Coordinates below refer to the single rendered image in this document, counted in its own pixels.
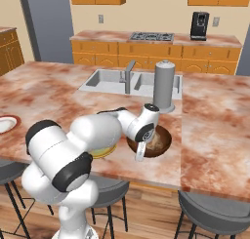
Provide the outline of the grey fridge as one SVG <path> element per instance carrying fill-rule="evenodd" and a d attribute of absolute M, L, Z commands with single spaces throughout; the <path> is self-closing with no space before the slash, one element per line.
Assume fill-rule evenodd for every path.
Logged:
<path fill-rule="evenodd" d="M 34 59 L 72 63 L 69 0 L 21 0 L 21 7 Z"/>

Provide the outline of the grey bar stool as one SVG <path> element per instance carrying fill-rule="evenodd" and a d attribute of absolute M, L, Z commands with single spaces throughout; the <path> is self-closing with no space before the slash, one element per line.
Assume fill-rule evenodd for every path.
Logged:
<path fill-rule="evenodd" d="M 107 225 L 109 226 L 111 239 L 114 239 L 113 230 L 113 214 L 111 213 L 111 206 L 118 201 L 122 201 L 123 217 L 125 231 L 128 231 L 127 211 L 125 195 L 129 190 L 129 181 L 119 179 L 109 179 L 90 175 L 89 179 L 93 180 L 99 189 L 99 197 L 97 202 L 91 207 L 92 220 L 96 223 L 95 208 L 107 208 Z"/>
<path fill-rule="evenodd" d="M 8 161 L 0 159 L 0 185 L 4 185 L 5 189 L 8 193 L 8 196 L 11 200 L 11 203 L 15 209 L 15 212 L 19 218 L 20 226 L 22 227 L 22 230 L 24 232 L 24 238 L 25 239 L 31 239 L 29 232 L 26 228 L 26 225 L 24 223 L 24 217 L 21 215 L 19 206 L 16 202 L 16 199 L 13 195 L 13 192 L 11 190 L 11 186 L 14 188 L 15 192 L 17 193 L 19 200 L 21 201 L 21 205 L 23 208 L 25 208 L 25 204 L 23 202 L 23 199 L 20 195 L 20 192 L 16 186 L 15 179 L 20 177 L 27 167 L 24 163 L 19 163 L 15 161 Z"/>
<path fill-rule="evenodd" d="M 196 239 L 196 227 L 215 234 L 229 235 L 230 239 L 250 227 L 250 203 L 203 194 L 178 191 L 180 219 L 174 239 L 178 239 L 184 216 L 192 222 L 188 239 Z"/>

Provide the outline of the black coffee machine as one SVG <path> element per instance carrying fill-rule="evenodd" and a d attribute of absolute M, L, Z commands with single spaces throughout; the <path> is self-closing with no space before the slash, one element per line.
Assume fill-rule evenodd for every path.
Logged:
<path fill-rule="evenodd" d="M 209 14 L 207 12 L 194 12 L 190 28 L 190 39 L 205 41 Z"/>

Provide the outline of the brown plate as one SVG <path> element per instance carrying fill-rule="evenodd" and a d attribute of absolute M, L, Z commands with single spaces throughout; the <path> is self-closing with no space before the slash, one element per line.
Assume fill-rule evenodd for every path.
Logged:
<path fill-rule="evenodd" d="M 146 125 L 136 134 L 135 139 L 127 138 L 130 148 L 136 153 L 136 160 L 152 158 L 163 154 L 171 145 L 172 136 L 162 126 Z"/>

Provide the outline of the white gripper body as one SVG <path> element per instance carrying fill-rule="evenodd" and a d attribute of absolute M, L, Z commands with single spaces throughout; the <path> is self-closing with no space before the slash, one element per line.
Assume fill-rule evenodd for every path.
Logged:
<path fill-rule="evenodd" d="M 137 153 L 136 153 L 135 159 L 138 162 L 143 161 L 145 153 L 146 153 L 146 142 L 145 141 L 141 141 L 141 142 L 138 143 Z"/>

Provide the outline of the yellow plate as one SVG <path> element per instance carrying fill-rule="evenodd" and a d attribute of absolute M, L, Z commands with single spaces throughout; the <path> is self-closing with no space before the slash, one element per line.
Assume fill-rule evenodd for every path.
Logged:
<path fill-rule="evenodd" d="M 112 153 L 116 148 L 116 145 L 112 147 L 102 148 L 102 149 L 95 149 L 90 151 L 90 154 L 93 156 L 94 159 L 106 157 L 108 154 Z"/>

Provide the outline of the orange side cupboard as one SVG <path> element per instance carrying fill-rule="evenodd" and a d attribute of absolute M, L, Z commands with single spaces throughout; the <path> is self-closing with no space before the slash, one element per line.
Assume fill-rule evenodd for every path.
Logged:
<path fill-rule="evenodd" d="M 24 64 L 15 27 L 0 27 L 0 76 Z"/>

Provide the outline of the grey cylindrical paper towel holder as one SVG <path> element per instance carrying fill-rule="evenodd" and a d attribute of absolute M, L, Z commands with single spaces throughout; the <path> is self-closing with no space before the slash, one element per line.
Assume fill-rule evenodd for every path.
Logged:
<path fill-rule="evenodd" d="M 168 60 L 159 61 L 155 65 L 153 104 L 161 113 L 172 112 L 175 105 L 172 103 L 175 65 Z"/>

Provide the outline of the orange base cupboard run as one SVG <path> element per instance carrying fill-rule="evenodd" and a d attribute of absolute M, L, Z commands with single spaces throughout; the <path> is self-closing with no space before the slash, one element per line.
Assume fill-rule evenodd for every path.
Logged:
<path fill-rule="evenodd" d="M 72 40 L 73 62 L 85 65 L 125 67 L 135 60 L 136 68 L 154 69 L 168 60 L 177 71 L 233 75 L 240 48 Z"/>

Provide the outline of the white bowl with brown rim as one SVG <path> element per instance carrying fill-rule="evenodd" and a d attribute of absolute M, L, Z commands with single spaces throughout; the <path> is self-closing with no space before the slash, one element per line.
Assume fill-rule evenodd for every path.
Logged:
<path fill-rule="evenodd" d="M 16 115 L 2 115 L 0 116 L 0 135 L 12 131 L 21 123 L 21 119 Z"/>

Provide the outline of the grey hob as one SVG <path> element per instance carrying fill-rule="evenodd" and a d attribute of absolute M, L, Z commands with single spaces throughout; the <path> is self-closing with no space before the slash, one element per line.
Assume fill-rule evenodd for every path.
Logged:
<path fill-rule="evenodd" d="M 174 40 L 174 34 L 166 32 L 133 32 L 130 36 L 130 40 L 172 42 Z"/>

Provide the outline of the grey sink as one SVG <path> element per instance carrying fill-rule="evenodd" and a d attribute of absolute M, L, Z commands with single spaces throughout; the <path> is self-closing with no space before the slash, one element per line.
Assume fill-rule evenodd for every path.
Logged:
<path fill-rule="evenodd" d="M 111 94 L 125 94 L 125 84 L 120 83 L 124 75 L 120 70 L 97 69 L 78 90 L 88 92 L 102 92 Z M 153 97 L 154 74 L 150 72 L 131 72 L 130 94 L 132 96 Z M 182 98 L 183 77 L 174 76 L 172 99 Z"/>

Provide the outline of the grey tap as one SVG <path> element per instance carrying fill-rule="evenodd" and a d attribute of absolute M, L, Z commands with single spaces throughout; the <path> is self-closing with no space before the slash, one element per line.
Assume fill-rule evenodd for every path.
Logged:
<path fill-rule="evenodd" d="M 135 60 L 131 60 L 128 66 L 126 67 L 125 71 L 120 72 L 119 82 L 125 84 L 126 94 L 130 94 L 131 70 L 133 69 L 135 63 L 136 63 Z"/>

